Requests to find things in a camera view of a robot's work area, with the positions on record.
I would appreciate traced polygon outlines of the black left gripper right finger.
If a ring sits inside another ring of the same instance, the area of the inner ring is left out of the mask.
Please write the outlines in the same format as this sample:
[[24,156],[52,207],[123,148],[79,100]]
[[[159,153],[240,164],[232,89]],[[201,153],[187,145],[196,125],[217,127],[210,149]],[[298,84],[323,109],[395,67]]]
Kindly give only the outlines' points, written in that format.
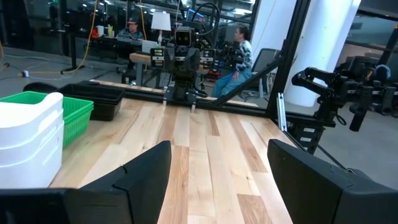
[[398,190],[278,139],[267,157],[294,224],[398,224]]

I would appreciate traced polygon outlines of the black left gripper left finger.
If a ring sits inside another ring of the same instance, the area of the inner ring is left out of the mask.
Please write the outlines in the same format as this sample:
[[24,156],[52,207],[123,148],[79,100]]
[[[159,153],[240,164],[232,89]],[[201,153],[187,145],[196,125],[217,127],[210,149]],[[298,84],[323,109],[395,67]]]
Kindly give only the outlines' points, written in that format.
[[79,189],[0,190],[0,224],[157,224],[171,161],[162,141]]

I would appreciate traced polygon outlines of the wooden background table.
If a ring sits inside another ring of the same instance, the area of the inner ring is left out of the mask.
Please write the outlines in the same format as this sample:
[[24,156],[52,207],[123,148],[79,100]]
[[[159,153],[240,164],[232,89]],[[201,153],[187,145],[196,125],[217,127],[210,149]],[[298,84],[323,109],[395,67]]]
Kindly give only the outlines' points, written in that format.
[[[156,68],[151,65],[150,55],[141,54],[141,53],[132,53],[130,56],[130,61],[134,62],[137,65],[137,75],[136,75],[136,85],[137,86],[145,86],[144,84],[144,66],[148,65],[150,68]],[[205,74],[205,72],[196,72],[195,74],[181,75],[181,74],[173,74],[170,71],[159,68],[161,70],[165,70],[169,73],[171,80],[174,82],[172,87],[187,87],[188,89],[194,88],[196,85],[196,77],[198,73]]]

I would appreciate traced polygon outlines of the white lamp shade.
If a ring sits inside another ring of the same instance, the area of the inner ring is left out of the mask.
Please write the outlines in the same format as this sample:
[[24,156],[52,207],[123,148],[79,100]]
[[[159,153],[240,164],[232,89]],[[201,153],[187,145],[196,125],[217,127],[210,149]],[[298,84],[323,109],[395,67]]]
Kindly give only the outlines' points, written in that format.
[[171,31],[170,14],[167,12],[154,12],[152,15],[151,29],[158,30],[157,42],[162,43],[163,31]]

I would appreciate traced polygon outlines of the person with cap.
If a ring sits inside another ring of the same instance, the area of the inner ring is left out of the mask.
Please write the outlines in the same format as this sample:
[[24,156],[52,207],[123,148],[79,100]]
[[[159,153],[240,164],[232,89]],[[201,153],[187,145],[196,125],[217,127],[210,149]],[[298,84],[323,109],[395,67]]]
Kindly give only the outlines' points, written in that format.
[[143,40],[144,34],[138,29],[138,20],[131,17],[126,22],[126,27],[117,34],[118,40]]

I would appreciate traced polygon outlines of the seated person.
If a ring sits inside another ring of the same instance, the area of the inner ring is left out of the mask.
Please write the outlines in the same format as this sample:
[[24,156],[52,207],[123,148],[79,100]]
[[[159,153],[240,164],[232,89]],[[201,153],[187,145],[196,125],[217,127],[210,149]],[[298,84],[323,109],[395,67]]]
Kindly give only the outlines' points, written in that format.
[[219,98],[252,77],[253,56],[250,43],[249,29],[240,26],[236,29],[235,41],[239,42],[239,49],[243,54],[243,62],[237,63],[234,72],[219,78],[214,85],[211,96]]

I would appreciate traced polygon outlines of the black plastic basket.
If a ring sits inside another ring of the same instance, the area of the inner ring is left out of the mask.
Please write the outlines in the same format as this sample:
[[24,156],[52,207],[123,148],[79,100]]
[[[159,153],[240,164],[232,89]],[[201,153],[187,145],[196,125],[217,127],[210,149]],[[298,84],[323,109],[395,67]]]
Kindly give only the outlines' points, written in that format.
[[97,121],[112,121],[119,112],[122,101],[117,103],[98,103],[94,102],[93,111],[90,119]]
[[57,91],[67,97],[106,104],[118,104],[124,96],[124,90],[98,85],[68,84]]

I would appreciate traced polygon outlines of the grey office chair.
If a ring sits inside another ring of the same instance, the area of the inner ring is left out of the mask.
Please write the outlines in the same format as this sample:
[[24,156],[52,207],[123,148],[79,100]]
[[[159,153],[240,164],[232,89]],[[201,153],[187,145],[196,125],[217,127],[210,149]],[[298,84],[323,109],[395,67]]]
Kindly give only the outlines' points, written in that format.
[[[252,67],[252,75],[256,75],[258,72],[266,68],[278,56],[279,50],[267,48],[261,49]],[[252,83],[239,94],[239,97],[245,102],[255,98],[264,98],[264,96],[269,92],[269,79],[271,78],[271,73],[272,72],[264,75],[255,83]]]

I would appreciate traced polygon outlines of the silver aluminium bar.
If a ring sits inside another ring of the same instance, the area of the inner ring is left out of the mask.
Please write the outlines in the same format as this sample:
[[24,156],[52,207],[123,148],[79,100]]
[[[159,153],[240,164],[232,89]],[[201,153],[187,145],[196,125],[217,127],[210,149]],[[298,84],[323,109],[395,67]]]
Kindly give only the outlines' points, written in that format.
[[287,131],[287,120],[285,115],[284,94],[277,94],[278,126],[281,131]]

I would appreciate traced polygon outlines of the white round pillar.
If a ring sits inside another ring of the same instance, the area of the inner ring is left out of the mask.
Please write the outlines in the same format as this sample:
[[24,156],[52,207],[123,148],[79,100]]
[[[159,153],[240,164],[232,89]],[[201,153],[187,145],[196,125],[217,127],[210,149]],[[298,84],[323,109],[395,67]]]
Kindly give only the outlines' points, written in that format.
[[[298,0],[257,0],[252,32],[253,56],[263,48],[280,50]],[[284,90],[288,111],[308,113],[318,108],[317,95],[292,86],[291,78],[307,67],[332,72],[345,44],[361,0],[311,0]]]

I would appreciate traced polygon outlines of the black aluminium table frame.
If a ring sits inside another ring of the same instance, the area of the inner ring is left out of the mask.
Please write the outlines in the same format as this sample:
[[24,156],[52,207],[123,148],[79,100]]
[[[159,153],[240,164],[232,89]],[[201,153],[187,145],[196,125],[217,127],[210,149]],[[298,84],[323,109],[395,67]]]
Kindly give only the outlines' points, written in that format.
[[[288,80],[288,72],[290,71],[293,61],[294,53],[299,44],[299,35],[304,27],[304,22],[307,17],[308,8],[312,0],[298,0],[293,12],[292,20],[289,26],[287,38],[284,40],[282,50],[279,56],[270,63],[266,68],[258,72],[249,80],[240,84],[236,89],[232,90],[226,96],[211,100],[209,98],[197,98],[195,107],[210,111],[220,111],[226,113],[243,114],[249,116],[258,116],[270,118],[273,121],[278,121],[277,115],[277,94],[283,93],[285,85]],[[243,91],[252,83],[258,81],[264,75],[271,72],[273,69],[277,70],[275,83],[272,87],[270,100],[267,108],[261,109],[254,106],[243,105],[242,103],[232,103],[230,100],[236,96],[240,91]],[[287,131],[283,131],[294,144],[301,150],[305,151],[309,156],[313,156],[318,146],[318,141],[322,136],[326,127],[335,127],[339,122],[334,119],[332,122],[324,122],[315,119],[314,115],[293,113],[285,111],[287,120]]]

